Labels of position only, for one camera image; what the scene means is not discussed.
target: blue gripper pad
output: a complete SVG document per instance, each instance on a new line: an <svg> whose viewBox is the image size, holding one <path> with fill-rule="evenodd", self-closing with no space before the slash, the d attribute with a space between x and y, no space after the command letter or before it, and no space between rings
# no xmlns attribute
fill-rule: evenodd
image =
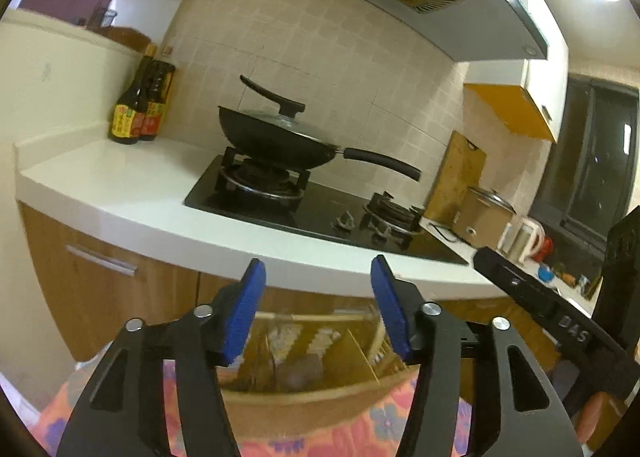
<svg viewBox="0 0 640 457"><path fill-rule="evenodd" d="M385 257L378 255L371 262L371 286L385 323L394 352L403 360L411 354L409 323L394 289L396 278Z"/></svg>
<svg viewBox="0 0 640 457"><path fill-rule="evenodd" d="M244 349L266 282L267 272L264 264L258 259L253 259L242 275L242 289L234 309L226 317L226 337L222 353L227 364L231 364Z"/></svg>

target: cutting board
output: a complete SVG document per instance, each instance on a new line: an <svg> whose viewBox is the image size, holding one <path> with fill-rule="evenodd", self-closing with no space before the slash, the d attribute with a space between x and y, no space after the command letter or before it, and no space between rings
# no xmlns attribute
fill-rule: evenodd
<svg viewBox="0 0 640 457"><path fill-rule="evenodd" d="M478 186L486 154L455 130L427 198L424 217L447 226L465 198L468 186Z"/></svg>

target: floral fabric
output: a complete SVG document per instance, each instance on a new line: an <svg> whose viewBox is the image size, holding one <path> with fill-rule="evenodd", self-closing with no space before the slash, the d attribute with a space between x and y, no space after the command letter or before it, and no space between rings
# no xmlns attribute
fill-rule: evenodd
<svg viewBox="0 0 640 457"><path fill-rule="evenodd" d="M72 374L31 430L51 456L56 454L66 422L96 364L97 361ZM295 439L239 440L240 452L242 457L393 457L402 438L414 390L415 377L407 379L356 419ZM164 363L164 403L172 453L175 457L186 457L173 361ZM466 454L470 422L471 407L460 399L452 457Z"/></svg>

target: bolt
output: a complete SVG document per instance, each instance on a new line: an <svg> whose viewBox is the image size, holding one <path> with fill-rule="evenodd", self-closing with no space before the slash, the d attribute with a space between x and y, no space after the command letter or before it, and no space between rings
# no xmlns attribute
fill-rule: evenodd
<svg viewBox="0 0 640 457"><path fill-rule="evenodd" d="M498 331L506 331L509 327L511 327L509 320L507 318L503 318L502 316L495 317L493 320L491 320L491 323L494 324L494 327L498 329Z"/></svg>
<svg viewBox="0 0 640 457"><path fill-rule="evenodd" d="M193 313L194 315L196 315L197 318L208 318L213 314L213 309L208 303L204 303L202 305L198 305L193 310Z"/></svg>
<svg viewBox="0 0 640 457"><path fill-rule="evenodd" d="M440 307L437 303L427 302L422 306L422 312L424 312L427 316L438 316L442 312L442 307Z"/></svg>
<svg viewBox="0 0 640 457"><path fill-rule="evenodd" d="M140 318L132 318L126 323L125 328L129 332L135 332L142 329L144 324L145 323Z"/></svg>

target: gas stove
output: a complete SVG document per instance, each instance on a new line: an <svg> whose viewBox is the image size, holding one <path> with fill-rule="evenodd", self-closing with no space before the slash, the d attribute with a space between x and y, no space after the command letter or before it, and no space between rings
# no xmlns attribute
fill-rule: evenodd
<svg viewBox="0 0 640 457"><path fill-rule="evenodd" d="M242 157L227 148L184 200L213 214L300 235L419 259L467 265L420 226L423 209L404 208L389 193L361 197Z"/></svg>

